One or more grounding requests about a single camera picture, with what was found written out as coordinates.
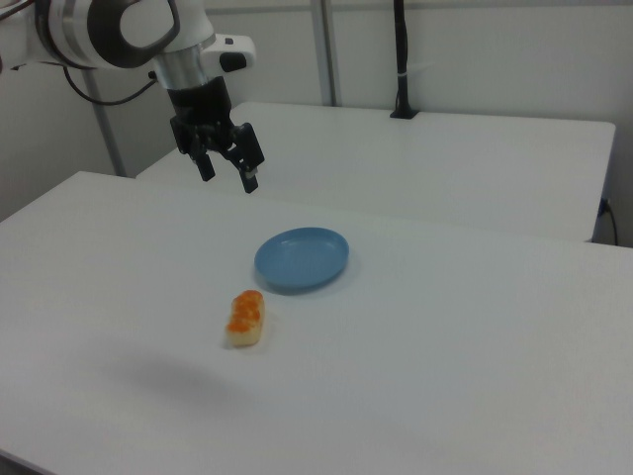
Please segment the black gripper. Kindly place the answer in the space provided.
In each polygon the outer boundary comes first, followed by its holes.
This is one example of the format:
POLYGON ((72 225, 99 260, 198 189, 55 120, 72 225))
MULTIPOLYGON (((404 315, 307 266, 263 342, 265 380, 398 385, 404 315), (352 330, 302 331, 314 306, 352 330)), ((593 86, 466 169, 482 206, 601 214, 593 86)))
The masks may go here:
POLYGON ((224 151, 223 157, 238 171, 244 192, 258 188, 258 166, 265 161, 256 133, 249 123, 235 126, 231 101, 223 77, 190 89, 167 90, 175 111, 170 125, 177 147, 189 151, 203 181, 216 176, 208 149, 224 151))

